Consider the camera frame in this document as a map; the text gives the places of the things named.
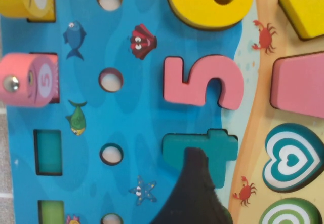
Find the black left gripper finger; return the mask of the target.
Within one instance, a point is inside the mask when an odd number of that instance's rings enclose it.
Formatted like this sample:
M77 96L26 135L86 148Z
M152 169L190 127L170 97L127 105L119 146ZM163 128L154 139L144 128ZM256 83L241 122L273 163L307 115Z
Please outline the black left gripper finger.
M152 223L233 223L215 193L202 149L185 149L179 179Z

